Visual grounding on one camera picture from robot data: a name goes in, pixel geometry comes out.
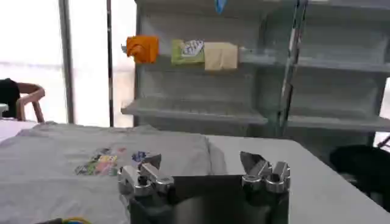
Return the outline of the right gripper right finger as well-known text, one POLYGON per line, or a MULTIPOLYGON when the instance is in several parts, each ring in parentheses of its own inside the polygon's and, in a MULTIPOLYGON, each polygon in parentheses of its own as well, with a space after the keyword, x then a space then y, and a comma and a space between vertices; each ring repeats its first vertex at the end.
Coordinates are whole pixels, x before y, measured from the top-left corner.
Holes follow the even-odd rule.
POLYGON ((243 187, 252 191, 264 188, 267 192, 284 194, 291 185, 291 169, 287 162, 279 161, 273 167, 264 157, 258 154, 241 151, 239 153, 245 175, 241 178, 243 187))

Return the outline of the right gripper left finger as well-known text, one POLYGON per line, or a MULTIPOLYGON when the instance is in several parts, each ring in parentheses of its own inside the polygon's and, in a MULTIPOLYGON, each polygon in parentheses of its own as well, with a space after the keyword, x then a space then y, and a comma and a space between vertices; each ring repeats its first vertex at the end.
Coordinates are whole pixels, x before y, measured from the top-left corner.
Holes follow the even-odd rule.
POLYGON ((161 154, 145 157, 136 167, 128 165, 118 169, 119 191, 123 195, 145 197, 153 193, 167 194, 174 187, 172 176, 159 170, 161 154))

